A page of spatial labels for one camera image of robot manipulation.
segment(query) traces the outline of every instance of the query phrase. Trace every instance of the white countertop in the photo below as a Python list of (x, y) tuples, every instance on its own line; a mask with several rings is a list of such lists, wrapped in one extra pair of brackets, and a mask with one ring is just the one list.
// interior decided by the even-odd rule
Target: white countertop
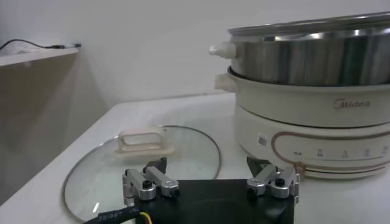
[[(233, 137), (233, 94), (122, 103), (113, 107), (0, 207), (0, 223), (74, 223), (63, 212), (60, 190), (72, 166), (125, 129), (185, 125), (200, 129), (222, 152), (219, 178), (249, 178), (246, 154)], [(352, 181), (305, 179), (296, 223), (371, 223), (390, 220), (390, 172)]]

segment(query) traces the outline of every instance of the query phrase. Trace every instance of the pot handle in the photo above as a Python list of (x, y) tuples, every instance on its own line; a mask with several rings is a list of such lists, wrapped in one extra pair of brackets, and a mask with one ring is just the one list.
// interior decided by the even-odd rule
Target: pot handle
[(229, 73), (219, 74), (215, 76), (214, 89), (223, 89), (230, 93), (236, 93), (237, 84)]
[(114, 154), (118, 157), (141, 155), (167, 155), (174, 151), (168, 145), (164, 128), (154, 127), (144, 130), (125, 130), (118, 135), (118, 148)]
[(225, 41), (220, 44), (210, 46), (208, 53), (210, 55), (218, 55), (226, 59), (233, 59), (237, 57), (237, 47), (235, 44)]

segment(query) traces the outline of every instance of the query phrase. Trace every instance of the wall shelf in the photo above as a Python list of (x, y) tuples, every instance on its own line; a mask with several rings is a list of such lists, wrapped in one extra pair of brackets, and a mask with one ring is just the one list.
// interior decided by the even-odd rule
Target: wall shelf
[(48, 49), (44, 51), (37, 51), (23, 54), (13, 54), (0, 56), (0, 66), (13, 65), (18, 63), (24, 63), (29, 61), (41, 60), (45, 58), (59, 57), (69, 54), (77, 54), (77, 48), (69, 49)]

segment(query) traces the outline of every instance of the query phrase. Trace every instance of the metal clamp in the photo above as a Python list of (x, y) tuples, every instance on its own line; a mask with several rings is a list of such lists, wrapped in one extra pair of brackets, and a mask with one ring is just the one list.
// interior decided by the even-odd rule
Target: metal clamp
[(296, 183), (296, 176), (294, 167), (285, 168), (271, 183), (271, 194), (277, 198), (288, 198), (291, 193), (295, 194), (292, 189)]
[(288, 198), (290, 195), (299, 200), (300, 175), (294, 167), (286, 167), (278, 172), (273, 165), (267, 165), (255, 177), (247, 180), (248, 192), (258, 197), (271, 189), (271, 195), (276, 198)]
[(138, 196), (140, 200), (152, 200), (156, 197), (156, 185), (145, 179), (145, 177), (135, 169), (129, 169), (125, 171), (122, 176), (123, 181), (123, 194), (125, 204), (127, 198)]
[(161, 194), (163, 196), (172, 198), (179, 196), (179, 182), (177, 180), (168, 178), (156, 167), (147, 167), (145, 171), (145, 177), (160, 187)]
[(267, 165), (255, 178), (246, 181), (248, 191), (256, 196), (264, 195), (268, 182), (276, 176), (276, 167)]

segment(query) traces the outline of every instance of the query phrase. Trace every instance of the cream pot base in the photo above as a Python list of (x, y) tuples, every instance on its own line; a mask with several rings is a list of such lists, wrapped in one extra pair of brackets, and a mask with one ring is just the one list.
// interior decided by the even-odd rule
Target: cream pot base
[(301, 166), (309, 177), (365, 177), (390, 162), (390, 124), (312, 128), (271, 121), (239, 106), (235, 113), (235, 137), (244, 150), (276, 166)]
[(390, 122), (390, 85), (286, 86), (223, 74), (215, 87), (236, 93), (236, 103), (247, 111), (289, 124), (348, 128)]

